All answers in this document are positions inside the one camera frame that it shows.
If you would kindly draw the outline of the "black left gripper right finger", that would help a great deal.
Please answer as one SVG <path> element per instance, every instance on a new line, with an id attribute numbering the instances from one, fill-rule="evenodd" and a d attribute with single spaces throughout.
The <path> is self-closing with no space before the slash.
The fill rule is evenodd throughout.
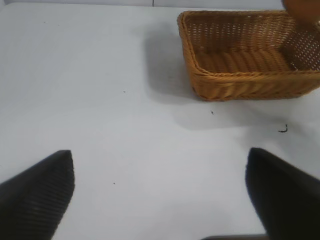
<path id="1" fill-rule="evenodd" d="M 269 151 L 253 147 L 245 183 L 271 240 L 320 238 L 320 181 Z"/>

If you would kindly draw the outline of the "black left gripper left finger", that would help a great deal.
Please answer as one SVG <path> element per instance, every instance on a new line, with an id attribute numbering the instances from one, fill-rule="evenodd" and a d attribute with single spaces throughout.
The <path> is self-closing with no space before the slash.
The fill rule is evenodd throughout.
<path id="1" fill-rule="evenodd" d="M 0 185 L 0 238 L 50 240 L 75 190 L 72 152 L 59 150 Z"/>

